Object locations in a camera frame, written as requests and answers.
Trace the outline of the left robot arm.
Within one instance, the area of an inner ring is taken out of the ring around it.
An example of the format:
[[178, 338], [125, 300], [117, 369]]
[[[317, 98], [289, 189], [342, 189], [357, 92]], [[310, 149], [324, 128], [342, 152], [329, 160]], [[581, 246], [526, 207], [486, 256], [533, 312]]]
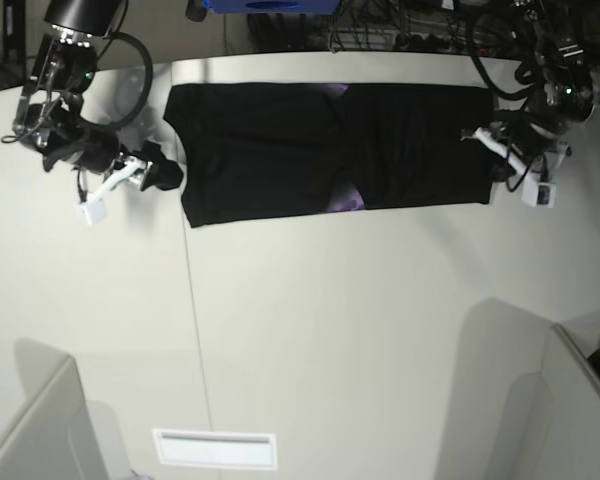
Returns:
[[[500, 88], [478, 52], [475, 33], [486, 17], [508, 28], [517, 49], [517, 91]], [[466, 51], [481, 80], [498, 99], [520, 104], [515, 110], [497, 110], [491, 124], [473, 134], [483, 144], [493, 140], [504, 149], [497, 153], [504, 163], [497, 171], [511, 192], [534, 174], [547, 181], [547, 155], [568, 156], [570, 146], [562, 137], [594, 112], [598, 91], [576, 20], [561, 1], [490, 1], [467, 18]]]

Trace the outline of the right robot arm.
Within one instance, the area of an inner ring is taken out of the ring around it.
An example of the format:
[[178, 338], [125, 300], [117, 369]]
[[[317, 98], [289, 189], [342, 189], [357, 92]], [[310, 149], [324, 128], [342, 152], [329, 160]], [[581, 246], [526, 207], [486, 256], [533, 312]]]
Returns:
[[[131, 152], [119, 140], [147, 103], [154, 79], [150, 54], [136, 37], [122, 30], [126, 1], [53, 1], [45, 20], [53, 29], [43, 37], [29, 78], [24, 82], [12, 132], [4, 144], [18, 143], [37, 152], [42, 168], [50, 172], [66, 163], [82, 179], [85, 173], [103, 177], [110, 190], [130, 183], [144, 191], [157, 183], [159, 167], [145, 151]], [[112, 45], [124, 42], [136, 50], [144, 64], [144, 81], [130, 112], [101, 124], [82, 115], [84, 94], [94, 80], [104, 49], [93, 41]]]

